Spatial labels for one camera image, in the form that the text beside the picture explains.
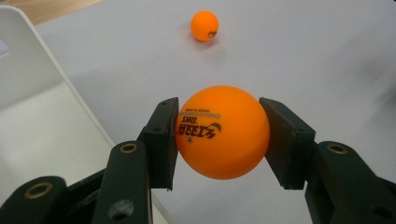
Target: wooden surface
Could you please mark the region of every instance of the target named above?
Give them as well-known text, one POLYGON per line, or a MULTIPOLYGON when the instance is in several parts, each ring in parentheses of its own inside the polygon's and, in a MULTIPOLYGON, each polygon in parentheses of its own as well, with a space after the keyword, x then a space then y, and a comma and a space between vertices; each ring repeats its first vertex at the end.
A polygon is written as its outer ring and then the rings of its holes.
POLYGON ((100 1, 102 0, 0 0, 0 5, 18 7, 37 25, 100 1))

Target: table tennis ball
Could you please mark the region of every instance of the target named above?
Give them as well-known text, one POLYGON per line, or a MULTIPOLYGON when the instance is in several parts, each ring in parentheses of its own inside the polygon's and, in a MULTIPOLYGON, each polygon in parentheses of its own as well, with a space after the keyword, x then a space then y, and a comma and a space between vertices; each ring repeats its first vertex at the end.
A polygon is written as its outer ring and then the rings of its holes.
POLYGON ((210 40, 215 37, 218 29, 218 18, 210 11, 200 11, 192 17, 191 32, 197 40, 210 40))
POLYGON ((193 170, 214 179, 232 179, 262 160, 270 127, 252 95, 232 86, 213 86, 196 92, 183 105, 175 137, 193 170))

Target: orange ping pong ball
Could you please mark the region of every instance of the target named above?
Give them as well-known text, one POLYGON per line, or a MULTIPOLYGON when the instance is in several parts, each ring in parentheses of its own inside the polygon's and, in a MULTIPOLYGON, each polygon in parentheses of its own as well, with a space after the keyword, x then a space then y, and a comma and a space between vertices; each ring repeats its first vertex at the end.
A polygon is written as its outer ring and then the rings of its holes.
POLYGON ((208 41, 215 37, 219 29, 219 21, 210 11, 197 12, 191 20, 192 35, 200 41, 208 41))
POLYGON ((213 86, 196 92, 183 105, 175 137, 193 170, 214 179, 232 179, 262 160, 270 126, 252 95, 232 86, 213 86))

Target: orange ball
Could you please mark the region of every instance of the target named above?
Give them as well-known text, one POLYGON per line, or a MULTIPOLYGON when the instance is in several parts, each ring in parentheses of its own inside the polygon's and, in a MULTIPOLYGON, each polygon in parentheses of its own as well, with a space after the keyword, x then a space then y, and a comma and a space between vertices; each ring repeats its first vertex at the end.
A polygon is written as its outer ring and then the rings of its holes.
POLYGON ((252 95, 236 87, 214 86, 198 91, 183 105, 175 137, 193 170, 214 179, 232 179, 262 160, 270 126, 252 95))
POLYGON ((218 33, 219 21, 210 11, 200 11, 191 20, 192 35, 200 41, 208 41, 218 33))

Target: white table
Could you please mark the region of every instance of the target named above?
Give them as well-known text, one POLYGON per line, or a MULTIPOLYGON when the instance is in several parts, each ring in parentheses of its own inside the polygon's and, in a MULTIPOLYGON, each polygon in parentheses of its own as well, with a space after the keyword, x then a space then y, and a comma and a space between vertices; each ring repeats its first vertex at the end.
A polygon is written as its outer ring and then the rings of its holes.
MULTIPOLYGON (((134 140, 156 104, 234 85, 278 100, 317 131, 355 148, 396 182, 396 3, 390 0, 105 0, 38 25, 49 49, 117 143, 134 140), (195 41, 199 10, 219 18, 195 41)), ((178 224, 309 223, 303 191, 285 191, 266 160, 229 181, 179 156, 174 190, 155 189, 178 224)))

